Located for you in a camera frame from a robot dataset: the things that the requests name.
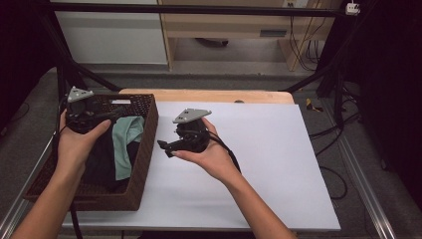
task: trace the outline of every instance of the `wicker basket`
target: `wicker basket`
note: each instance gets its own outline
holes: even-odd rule
[[[75,205],[79,211],[135,211],[140,205],[158,124],[154,95],[95,95],[94,97],[103,102],[103,112],[115,109],[116,105],[110,103],[112,100],[130,100],[130,105],[123,105],[124,116],[142,116],[145,118],[145,124],[129,181],[113,193],[103,186],[86,184],[82,181],[75,196]],[[25,199],[37,200],[50,181],[54,168],[54,160],[50,156],[24,195]]]

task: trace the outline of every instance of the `white cabinet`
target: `white cabinet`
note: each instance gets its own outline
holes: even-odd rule
[[[157,4],[156,0],[53,0],[53,2]],[[79,63],[167,64],[158,14],[56,12]]]

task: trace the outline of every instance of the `green fabric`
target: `green fabric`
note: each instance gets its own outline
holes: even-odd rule
[[[123,180],[131,175],[131,164],[126,146],[132,141],[140,142],[143,123],[143,117],[126,117],[118,119],[112,128],[115,180]]]

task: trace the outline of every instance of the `forearm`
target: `forearm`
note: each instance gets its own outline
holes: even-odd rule
[[[256,238],[296,238],[242,175],[239,174],[223,183],[229,189]]]
[[[57,238],[79,183],[78,172],[55,172],[12,238]]]

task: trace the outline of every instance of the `gray floor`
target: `gray floor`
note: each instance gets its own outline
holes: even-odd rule
[[[176,52],[175,68],[172,72],[152,71],[107,71],[103,73],[108,80],[124,88],[168,88],[168,89],[227,89],[227,90],[265,90],[277,91],[291,86],[311,72],[298,69],[294,73],[286,70],[275,41],[230,40],[227,48],[204,46],[198,41],[187,39],[179,42]],[[98,85],[89,82],[93,88]],[[320,106],[315,96],[317,84],[295,93],[295,102],[301,107],[309,133],[331,126],[329,115],[325,112],[308,111],[306,99],[310,98],[315,106]],[[28,113],[8,125],[7,133],[0,138],[0,216],[3,218],[35,161],[49,140],[56,118],[57,79],[55,74],[47,74],[33,90],[26,103]],[[25,111],[22,106],[16,117]],[[352,103],[345,105],[344,116],[357,111]],[[371,183],[392,228],[398,238],[422,238],[422,213],[412,201],[396,174],[384,171],[371,139],[358,121],[348,124],[344,135],[350,142],[366,176]],[[330,143],[334,134],[313,140],[315,151]],[[360,197],[344,166],[343,155],[338,144],[317,158],[318,163],[334,169],[346,180],[348,193],[345,198],[333,205],[342,230],[329,233],[300,233],[301,238],[376,238],[377,232],[372,224]],[[343,187],[338,178],[323,171],[328,191],[332,196],[342,193]],[[102,232],[84,232],[85,235],[104,235]],[[108,232],[106,235],[119,235]]]

